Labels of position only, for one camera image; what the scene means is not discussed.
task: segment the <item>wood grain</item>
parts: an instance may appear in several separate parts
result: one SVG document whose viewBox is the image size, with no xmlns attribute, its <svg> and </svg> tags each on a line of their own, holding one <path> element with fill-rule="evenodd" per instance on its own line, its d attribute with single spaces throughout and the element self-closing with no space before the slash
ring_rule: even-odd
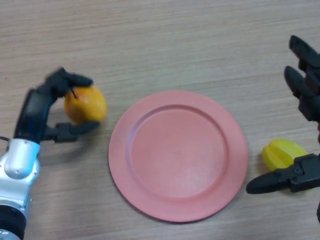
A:
<svg viewBox="0 0 320 240">
<path fill-rule="evenodd" d="M 2 135 L 12 135 L 27 89 L 58 66 L 92 77 L 109 106 L 89 139 L 43 145 L 25 239 L 318 239 L 318 189 L 248 195 L 243 187 L 215 216 L 169 224 L 125 202 L 107 152 L 127 108 L 172 89 L 209 96 L 234 115 L 249 146 L 245 183 L 265 171 L 260 153 L 273 138 L 318 152 L 316 126 L 297 110 L 283 70 L 297 66 L 290 35 L 320 49 L 319 9 L 318 0 L 2 0 Z M 59 102 L 50 122 L 65 120 Z"/>
</svg>

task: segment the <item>starfruit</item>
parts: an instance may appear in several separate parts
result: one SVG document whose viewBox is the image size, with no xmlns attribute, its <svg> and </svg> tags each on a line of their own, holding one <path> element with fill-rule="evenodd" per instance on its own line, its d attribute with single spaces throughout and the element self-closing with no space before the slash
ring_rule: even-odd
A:
<svg viewBox="0 0 320 240">
<path fill-rule="evenodd" d="M 262 158 L 270 171 L 285 169 L 294 163 L 294 159 L 307 155 L 306 150 L 297 143 L 283 138 L 272 140 L 262 150 Z"/>
</svg>

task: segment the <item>silver robot wrist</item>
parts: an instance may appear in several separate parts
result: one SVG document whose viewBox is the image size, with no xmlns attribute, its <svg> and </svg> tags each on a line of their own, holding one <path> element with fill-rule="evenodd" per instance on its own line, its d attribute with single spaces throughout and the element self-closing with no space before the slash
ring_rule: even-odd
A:
<svg viewBox="0 0 320 240">
<path fill-rule="evenodd" d="M 39 151 L 39 144 L 15 138 L 0 157 L 0 229 L 20 240 L 31 208 L 30 190 L 40 171 Z"/>
</svg>

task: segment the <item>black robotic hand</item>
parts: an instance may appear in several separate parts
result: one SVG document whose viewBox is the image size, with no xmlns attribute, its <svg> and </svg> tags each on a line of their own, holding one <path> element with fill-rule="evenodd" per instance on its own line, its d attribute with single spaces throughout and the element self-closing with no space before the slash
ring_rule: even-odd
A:
<svg viewBox="0 0 320 240">
<path fill-rule="evenodd" d="M 58 123 L 55 128 L 47 126 L 51 106 L 63 98 L 74 87 L 89 87 L 93 80 L 64 68 L 48 75 L 43 84 L 30 89 L 18 118 L 13 138 L 26 139 L 35 143 L 53 140 L 56 143 L 74 142 L 79 135 L 96 129 L 100 123 L 90 121 L 80 125 Z"/>
<path fill-rule="evenodd" d="M 308 121 L 317 122 L 320 131 L 320 55 L 297 36 L 291 36 L 289 48 L 298 57 L 298 68 L 305 72 L 305 77 L 287 66 L 284 70 L 285 81 L 299 99 L 300 112 Z M 246 191 L 249 194 L 265 194 L 290 189 L 295 193 L 316 187 L 320 187 L 320 155 L 308 154 L 297 157 L 287 168 L 254 178 L 247 184 Z M 317 217 L 320 222 L 320 205 Z"/>
</svg>

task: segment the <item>black cable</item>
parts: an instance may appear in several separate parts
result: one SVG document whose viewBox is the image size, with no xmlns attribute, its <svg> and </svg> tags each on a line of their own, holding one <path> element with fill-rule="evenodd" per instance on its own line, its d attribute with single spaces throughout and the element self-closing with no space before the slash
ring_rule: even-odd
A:
<svg viewBox="0 0 320 240">
<path fill-rule="evenodd" d="M 0 136 L 0 140 L 5 140 L 5 141 L 9 142 L 9 141 L 10 141 L 10 138 L 7 138 L 7 137 L 5 137 L 5 136 Z"/>
</svg>

